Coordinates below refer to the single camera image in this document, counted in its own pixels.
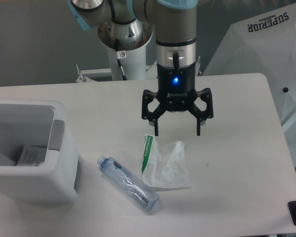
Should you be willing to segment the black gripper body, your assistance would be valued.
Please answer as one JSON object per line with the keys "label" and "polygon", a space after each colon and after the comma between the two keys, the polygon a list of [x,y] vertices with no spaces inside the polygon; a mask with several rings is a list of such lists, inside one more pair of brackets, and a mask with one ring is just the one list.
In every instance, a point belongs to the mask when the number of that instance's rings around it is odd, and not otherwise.
{"label": "black gripper body", "polygon": [[195,90],[195,63],[175,68],[157,64],[158,107],[156,113],[189,111],[197,113],[194,101],[197,99]]}

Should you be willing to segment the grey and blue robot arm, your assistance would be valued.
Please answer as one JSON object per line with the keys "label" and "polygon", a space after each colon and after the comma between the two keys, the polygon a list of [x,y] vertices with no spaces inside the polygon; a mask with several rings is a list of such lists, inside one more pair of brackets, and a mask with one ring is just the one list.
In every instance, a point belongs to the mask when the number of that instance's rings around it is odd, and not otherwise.
{"label": "grey and blue robot arm", "polygon": [[142,118],[157,127],[165,112],[189,111],[197,126],[214,116],[209,88],[195,89],[195,0],[70,0],[74,18],[83,29],[98,27],[102,43],[113,50],[123,80],[123,62],[131,50],[155,36],[158,91],[144,90]]}

